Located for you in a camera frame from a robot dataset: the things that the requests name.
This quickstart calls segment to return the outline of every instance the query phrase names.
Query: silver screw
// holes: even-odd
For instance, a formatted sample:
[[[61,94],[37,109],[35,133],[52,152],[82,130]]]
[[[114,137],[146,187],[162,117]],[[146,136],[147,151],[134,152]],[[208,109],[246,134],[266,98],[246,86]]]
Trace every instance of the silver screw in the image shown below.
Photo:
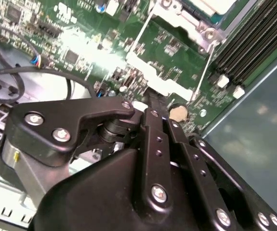
[[[268,221],[268,219],[266,218],[266,216],[262,213],[258,213],[258,217],[261,223],[263,223],[265,226],[269,226],[270,223]]]
[[[270,218],[271,218],[273,224],[275,224],[277,226],[277,217],[274,214],[270,214]]]
[[[206,144],[205,144],[205,142],[204,142],[204,141],[198,141],[198,142],[199,142],[200,146],[202,146],[202,147],[206,147]]]
[[[212,39],[213,36],[214,36],[214,33],[213,33],[212,31],[207,31],[207,32],[206,32],[206,38],[207,38],[207,39]]]
[[[171,6],[172,0],[162,0],[161,4],[163,7],[168,8]]]
[[[38,126],[44,122],[44,119],[38,114],[30,113],[25,116],[25,121],[30,125]]]
[[[151,111],[151,114],[154,115],[155,117],[158,117],[158,113],[156,111]]]
[[[216,210],[216,215],[218,217],[218,219],[220,220],[220,222],[225,225],[225,226],[230,226],[230,219],[229,216],[227,215],[227,213],[225,213],[224,210],[222,209],[217,209]]]
[[[130,109],[131,106],[128,102],[122,102],[122,106],[125,107],[126,109]]]
[[[57,128],[53,131],[53,137],[59,142],[68,142],[71,138],[70,133],[64,128]]]
[[[207,110],[206,110],[206,109],[202,109],[202,110],[199,112],[200,117],[205,117],[206,114],[207,114]]]
[[[158,185],[152,186],[151,193],[153,198],[159,203],[164,203],[167,200],[167,194],[165,190]]]

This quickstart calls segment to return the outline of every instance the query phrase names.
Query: capacitor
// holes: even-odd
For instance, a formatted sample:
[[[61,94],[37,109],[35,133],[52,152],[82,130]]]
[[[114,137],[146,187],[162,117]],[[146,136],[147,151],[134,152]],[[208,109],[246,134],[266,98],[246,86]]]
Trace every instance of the capacitor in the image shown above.
[[[110,96],[110,97],[113,97],[113,96],[116,96],[117,93],[114,91],[114,90],[110,90],[107,94],[107,96]]]
[[[127,88],[126,86],[121,86],[121,87],[119,88],[119,91],[120,91],[120,92],[125,92],[127,89],[128,89],[128,88]]]
[[[98,13],[104,13],[106,11],[106,4],[103,4],[103,5],[96,5],[95,6],[95,10],[98,12]]]

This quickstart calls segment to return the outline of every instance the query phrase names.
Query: ram slot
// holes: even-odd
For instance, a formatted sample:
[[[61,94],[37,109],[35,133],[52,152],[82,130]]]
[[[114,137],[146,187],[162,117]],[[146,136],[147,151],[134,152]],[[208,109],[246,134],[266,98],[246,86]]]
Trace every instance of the ram slot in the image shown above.
[[[257,47],[255,46],[263,44],[262,40],[264,38],[272,39],[272,36],[269,34],[269,30],[273,28],[274,25],[277,27],[277,12],[271,12],[267,20],[261,24],[261,26],[255,31],[255,34],[252,34],[252,36],[242,46],[240,51],[238,51],[237,60],[231,59],[227,62],[225,65],[225,71],[232,74],[232,70],[237,65],[242,66],[245,62],[248,62],[248,60],[250,60],[249,53],[255,53],[257,50]]]
[[[238,48],[246,41],[246,39],[251,35],[251,33],[259,26],[259,21],[263,19],[270,7],[277,4],[277,1],[266,0],[262,6],[259,7],[258,11],[247,21],[247,23],[239,30],[239,32],[234,36],[233,40],[230,41],[228,46],[220,53],[216,62],[218,67],[224,66],[224,64],[234,55]]]

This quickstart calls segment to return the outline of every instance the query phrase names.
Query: motherboard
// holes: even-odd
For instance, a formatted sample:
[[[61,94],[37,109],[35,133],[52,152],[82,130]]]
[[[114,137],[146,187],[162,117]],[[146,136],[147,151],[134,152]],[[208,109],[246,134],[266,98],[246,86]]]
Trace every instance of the motherboard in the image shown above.
[[[147,88],[153,88],[167,98],[170,116],[189,133],[205,129],[245,93],[258,72],[240,80],[227,72],[221,55],[235,49],[237,57],[243,48],[234,47],[235,41],[250,39],[240,40],[250,31],[251,20],[266,15],[267,7],[270,17],[272,9],[277,12],[277,1],[223,2],[0,0],[0,26],[30,41],[46,67],[92,83],[97,97],[120,95],[141,101]],[[276,23],[260,23],[264,18],[258,18],[249,35],[256,35],[260,27],[275,30]],[[268,44],[266,36],[261,39]],[[33,55],[26,43],[7,31],[0,30],[0,43]],[[265,61],[263,52],[257,53]],[[246,63],[244,57],[241,53],[234,64]]]

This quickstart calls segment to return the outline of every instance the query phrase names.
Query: green circuit board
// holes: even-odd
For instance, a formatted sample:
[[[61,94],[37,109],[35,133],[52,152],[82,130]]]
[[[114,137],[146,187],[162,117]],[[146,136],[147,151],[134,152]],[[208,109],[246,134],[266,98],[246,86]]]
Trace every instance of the green circuit board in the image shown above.
[[[228,25],[247,2],[237,1],[224,24]],[[116,13],[111,16],[97,12],[93,0],[0,0],[0,25],[23,34],[50,60],[51,68],[73,72],[90,81],[95,90],[105,83],[108,89],[103,96],[114,90],[127,100],[140,100],[147,88],[146,81],[141,73],[126,65],[125,56],[147,18],[149,1],[138,0],[126,22],[119,19],[123,4],[119,2]],[[35,26],[39,22],[60,29],[60,35],[52,38],[42,34]],[[32,55],[25,43],[7,32],[0,31],[0,42]],[[199,52],[199,47],[185,31],[159,17],[150,21],[135,52],[155,67],[162,79],[173,79],[192,90],[198,85],[208,57]],[[126,90],[119,91],[133,75],[134,81]],[[175,94],[167,98],[168,107],[181,103],[188,108],[188,117],[182,122],[185,132],[195,128],[203,130],[233,100],[231,93],[207,80],[203,81],[201,92],[193,102]],[[204,116],[201,116],[202,110],[206,110]]]

